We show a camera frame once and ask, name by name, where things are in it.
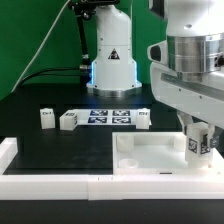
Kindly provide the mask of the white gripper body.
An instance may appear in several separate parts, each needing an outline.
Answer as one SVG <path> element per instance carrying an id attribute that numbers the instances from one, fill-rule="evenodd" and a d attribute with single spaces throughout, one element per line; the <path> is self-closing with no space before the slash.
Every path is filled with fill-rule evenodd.
<path id="1" fill-rule="evenodd" d="M 201 83 L 185 82 L 167 66 L 153 62 L 151 87 L 155 99 L 224 129 L 224 69 L 204 73 Z"/>

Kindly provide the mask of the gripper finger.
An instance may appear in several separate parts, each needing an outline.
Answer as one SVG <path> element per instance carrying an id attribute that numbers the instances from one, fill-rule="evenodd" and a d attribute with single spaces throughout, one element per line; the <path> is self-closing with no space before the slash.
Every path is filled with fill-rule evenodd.
<path id="1" fill-rule="evenodd" d="M 207 145 L 209 148 L 216 148 L 219 145 L 219 128 L 213 124 L 208 124 Z"/>
<path id="2" fill-rule="evenodd" d="M 180 124 L 182 126 L 183 133 L 186 134 L 187 133 L 187 126 L 194 123 L 192 116 L 189 115 L 189 114 L 186 114 L 182 111 L 178 111 L 177 112 L 177 117 L 178 117 L 178 119 L 180 121 Z"/>

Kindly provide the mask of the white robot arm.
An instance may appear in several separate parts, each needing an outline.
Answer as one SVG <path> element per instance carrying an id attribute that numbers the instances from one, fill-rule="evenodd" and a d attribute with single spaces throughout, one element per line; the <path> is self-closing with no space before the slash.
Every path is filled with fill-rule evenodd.
<path id="1" fill-rule="evenodd" d="M 149 0 L 149 10 L 167 21 L 166 39 L 148 47 L 151 89 L 175 108 L 185 133 L 194 118 L 207 123 L 210 146 L 224 129 L 224 0 Z M 109 1 L 96 6 L 97 47 L 91 92 L 119 96 L 141 84 L 132 58 L 131 19 Z"/>

